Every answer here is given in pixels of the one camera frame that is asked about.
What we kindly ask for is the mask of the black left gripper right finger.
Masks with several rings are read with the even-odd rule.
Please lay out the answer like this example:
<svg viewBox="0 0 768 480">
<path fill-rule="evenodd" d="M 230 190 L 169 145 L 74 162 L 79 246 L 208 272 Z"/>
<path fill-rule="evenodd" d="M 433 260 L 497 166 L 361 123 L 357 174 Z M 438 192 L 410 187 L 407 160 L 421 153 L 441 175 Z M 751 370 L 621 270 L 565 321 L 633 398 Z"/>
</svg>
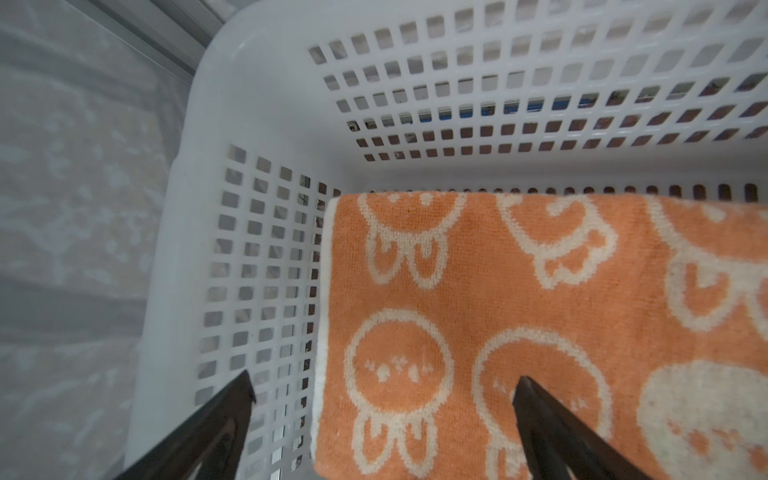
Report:
<svg viewBox="0 0 768 480">
<path fill-rule="evenodd" d="M 532 378 L 519 379 L 513 407 L 534 479 L 648 477 Z"/>
</svg>

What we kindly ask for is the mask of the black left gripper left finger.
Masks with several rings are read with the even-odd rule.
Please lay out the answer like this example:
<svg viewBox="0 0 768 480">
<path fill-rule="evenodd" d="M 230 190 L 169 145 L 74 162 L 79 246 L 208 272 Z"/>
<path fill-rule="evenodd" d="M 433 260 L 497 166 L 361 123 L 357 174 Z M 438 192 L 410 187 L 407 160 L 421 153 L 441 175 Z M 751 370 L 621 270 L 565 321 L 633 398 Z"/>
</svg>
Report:
<svg viewBox="0 0 768 480">
<path fill-rule="evenodd" d="M 233 479 L 256 404 L 246 370 L 118 477 Z"/>
</svg>

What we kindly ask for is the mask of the orange rabbit print towel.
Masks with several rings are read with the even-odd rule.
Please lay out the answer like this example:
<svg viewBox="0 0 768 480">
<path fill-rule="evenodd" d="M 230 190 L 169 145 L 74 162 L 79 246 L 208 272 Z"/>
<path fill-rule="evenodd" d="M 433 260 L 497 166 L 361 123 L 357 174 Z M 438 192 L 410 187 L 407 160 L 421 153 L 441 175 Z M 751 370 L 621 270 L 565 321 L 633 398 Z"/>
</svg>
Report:
<svg viewBox="0 0 768 480">
<path fill-rule="evenodd" d="M 767 475 L 763 205 L 345 195 L 320 296 L 322 477 L 528 478 L 523 376 L 651 477 Z"/>
</svg>

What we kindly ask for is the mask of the white perforated plastic basket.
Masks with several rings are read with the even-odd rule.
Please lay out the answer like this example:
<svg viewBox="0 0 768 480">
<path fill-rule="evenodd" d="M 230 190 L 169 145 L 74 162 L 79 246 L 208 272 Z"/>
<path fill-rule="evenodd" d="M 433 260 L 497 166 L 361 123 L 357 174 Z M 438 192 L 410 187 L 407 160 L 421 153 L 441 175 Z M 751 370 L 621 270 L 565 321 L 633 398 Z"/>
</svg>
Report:
<svg viewBox="0 0 768 480">
<path fill-rule="evenodd" d="M 313 476 L 328 202 L 389 190 L 767 198 L 763 1 L 260 1 L 193 79 L 125 461 L 240 372 L 238 477 Z"/>
</svg>

